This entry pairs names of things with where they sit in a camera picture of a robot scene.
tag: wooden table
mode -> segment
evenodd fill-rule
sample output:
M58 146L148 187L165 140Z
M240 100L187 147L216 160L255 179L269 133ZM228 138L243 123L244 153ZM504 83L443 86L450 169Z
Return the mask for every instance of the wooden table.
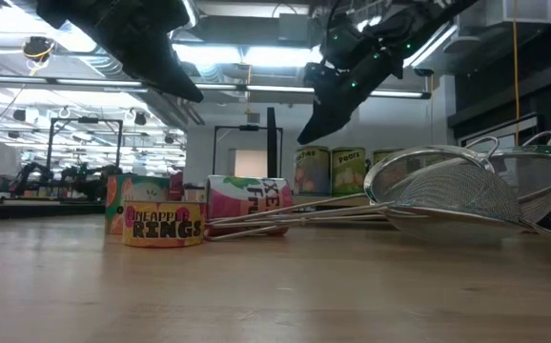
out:
M146 250L99 215L0 221L0 342L551 342L551 242L303 228Z

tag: table surface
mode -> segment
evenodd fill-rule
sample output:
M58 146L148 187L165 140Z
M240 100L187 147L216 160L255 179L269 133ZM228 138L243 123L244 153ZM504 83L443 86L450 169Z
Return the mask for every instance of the table surface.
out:
M102 216L0 221L0 342L551 342L551 242L293 229L125 247Z

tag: green can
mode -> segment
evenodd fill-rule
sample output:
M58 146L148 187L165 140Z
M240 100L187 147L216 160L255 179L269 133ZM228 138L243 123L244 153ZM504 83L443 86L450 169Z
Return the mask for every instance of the green can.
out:
M397 151L400 151L400 149L396 149L396 148L377 149L376 151L373 151L373 158L371 159L371 162L375 166L382 159L390 156L391 154Z
M295 194L331 194L331 152L325 147L295 151Z
M332 153L331 192L333 196L362 192L366 167L363 148L338 148Z

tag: pink can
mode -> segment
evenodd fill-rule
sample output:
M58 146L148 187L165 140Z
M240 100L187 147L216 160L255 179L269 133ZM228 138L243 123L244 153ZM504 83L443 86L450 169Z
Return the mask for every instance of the pink can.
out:
M239 217L293 206L293 194L288 182L281 178L233 177L212 175L206 185L208 220ZM242 232L250 228L211 229L208 235ZM270 235L284 235L288 228Z

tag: ceiling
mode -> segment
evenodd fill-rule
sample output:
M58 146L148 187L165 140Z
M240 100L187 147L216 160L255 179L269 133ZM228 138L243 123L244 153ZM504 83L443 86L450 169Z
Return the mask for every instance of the ceiling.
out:
M192 22L196 25L172 32L171 38L185 71L195 82L250 82L251 85L285 87L302 87L305 63L320 59L316 47L323 36L326 14L332 6L323 0L293 0L288 4L270 0L184 2L192 10ZM356 23L376 23L380 17L392 15L411 2L343 1L341 8L353 10ZM52 78L131 79L116 60L76 27L68 25L55 30L37 17L33 12L34 0L3 0L1 3L7 6L0 7L0 75L28 76L35 73L38 77ZM386 12L388 3L392 6ZM40 69L21 52L22 45L30 36L49 37L56 43L48 64L39 66ZM425 63L437 64L440 60L442 58L432 56ZM428 91L427 84L425 78L416 76L407 68L402 80L389 77L380 88ZM189 104L153 91L105 92L104 87L89 87L83 91L54 91L49 87L21 91L20 86L0 85L0 140L18 143L27 159L40 160L45 157L44 146L40 144L47 143L48 135L44 131L49 128L51 118L70 113L69 118L88 115L120 119L124 123L122 143L125 149L130 149L123 155L124 168L130 170L134 165L150 165L150 172L164 173L171 166L184 166L184 132L187 128L245 124L245 110L265 114L266 108L273 106L276 107L279 126L299 130L311 114L313 98L311 94L282 91L204 91L204 94L206 99L202 104ZM11 102L12 106L5 111ZM28 115L31 120L15 120L12 117L14 110L26 110L31 113ZM145 126L134 124L137 113L146 113ZM387 115L383 113L380 120L388 120ZM106 124L71 123L67 129L88 133L92 140L79 143L71 138L72 132L62 131L55 137L55 143L92 145L106 147L106 150L116 145L116 136ZM21 133L20 138L9 138L9 131L13 130ZM175 137L174 143L165 143L166 134ZM54 157L54 161L61 162L62 166L73 164L74 159L88 161L96 167L114 161L111 152L73 153L67 147L58 149L55 152L62 157ZM167 159L170 155L176 158Z

